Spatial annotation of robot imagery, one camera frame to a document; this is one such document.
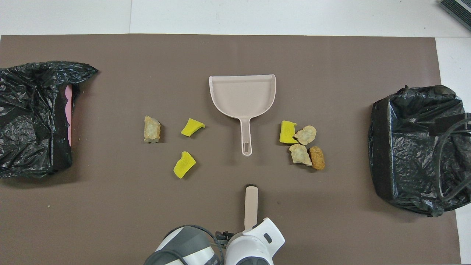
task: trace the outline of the tan rock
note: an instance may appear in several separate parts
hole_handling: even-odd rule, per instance
[[[325,168],[324,154],[318,146],[309,148],[309,154],[311,155],[312,167],[317,170],[323,170]]]
[[[160,123],[158,120],[146,116],[144,118],[144,141],[155,143],[160,140]]]
[[[296,138],[300,144],[307,145],[316,138],[316,133],[317,130],[313,126],[308,125],[295,133],[293,137]]]
[[[305,164],[312,166],[311,159],[309,159],[308,150],[304,145],[293,144],[290,146],[291,158],[293,163]]]

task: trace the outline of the yellow sponge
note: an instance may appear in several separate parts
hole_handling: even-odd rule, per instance
[[[190,137],[194,132],[198,131],[199,128],[204,127],[204,123],[200,123],[199,121],[190,118],[188,119],[188,122],[183,128],[183,130],[181,131],[181,134]]]
[[[294,127],[298,125],[293,122],[289,121],[282,121],[281,122],[281,132],[280,132],[280,142],[282,143],[298,143],[293,138],[293,135],[296,133],[296,130]]]
[[[195,159],[190,155],[190,153],[183,151],[181,152],[181,159],[177,161],[177,164],[173,168],[173,172],[178,178],[183,178],[188,170],[190,170],[194,165],[196,165]]]

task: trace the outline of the black cable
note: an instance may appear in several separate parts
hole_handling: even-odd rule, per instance
[[[224,254],[222,253],[222,246],[221,246],[221,243],[219,243],[219,240],[210,232],[208,231],[206,228],[202,227],[202,226],[199,226],[199,225],[196,225],[196,224],[186,224],[186,225],[181,225],[179,227],[176,227],[174,229],[172,229],[170,232],[168,232],[164,238],[166,238],[168,235],[170,235],[173,231],[179,229],[179,228],[182,228],[182,227],[185,227],[185,226],[191,226],[191,227],[194,227],[194,228],[197,228],[203,232],[205,232],[206,234],[208,234],[209,236],[212,237],[212,239],[214,240],[214,243],[216,243],[216,246],[218,247],[219,249],[219,254],[221,256],[221,265],[224,265]]]
[[[435,189],[437,190],[437,197],[442,201],[447,201],[453,198],[456,194],[458,194],[462,189],[468,186],[471,183],[471,176],[468,177],[466,180],[462,181],[458,184],[448,195],[443,196],[441,183],[440,183],[440,162],[441,162],[441,155],[443,151],[443,146],[445,145],[446,139],[450,137],[451,133],[455,131],[459,126],[471,122],[471,118],[467,118],[461,120],[448,128],[443,135],[441,135],[438,139],[438,144],[435,149]]]

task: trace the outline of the white floor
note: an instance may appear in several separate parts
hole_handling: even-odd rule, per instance
[[[471,32],[437,0],[0,0],[0,35],[107,33],[436,37],[442,83],[471,111]],[[471,264],[471,205],[456,217]]]

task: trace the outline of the black plastic bag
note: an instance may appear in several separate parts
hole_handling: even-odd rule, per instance
[[[30,63],[0,69],[0,178],[41,178],[72,164],[65,88],[98,72],[75,62]]]
[[[379,197],[427,216],[440,216],[471,201],[471,137],[466,130],[456,130],[466,120],[442,128],[446,132],[440,137],[429,133],[437,121],[452,120],[449,116],[464,116],[463,103],[441,85],[406,86],[373,104],[369,161]]]

